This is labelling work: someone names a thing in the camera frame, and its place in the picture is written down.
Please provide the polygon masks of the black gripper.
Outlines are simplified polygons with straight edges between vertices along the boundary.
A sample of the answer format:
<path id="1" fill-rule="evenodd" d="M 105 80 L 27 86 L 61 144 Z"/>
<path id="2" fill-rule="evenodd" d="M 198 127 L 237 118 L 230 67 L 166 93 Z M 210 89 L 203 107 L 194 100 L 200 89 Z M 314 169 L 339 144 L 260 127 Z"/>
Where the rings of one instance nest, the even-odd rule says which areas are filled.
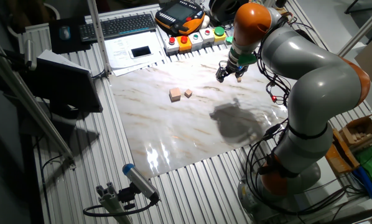
<path id="1" fill-rule="evenodd" d="M 218 82 L 223 83 L 227 74 L 235 73 L 236 78 L 242 77 L 246 71 L 248 70 L 247 66 L 239 66 L 237 64 L 233 64 L 232 62 L 221 60 L 220 61 L 220 68 L 216 71 L 216 79 Z"/>

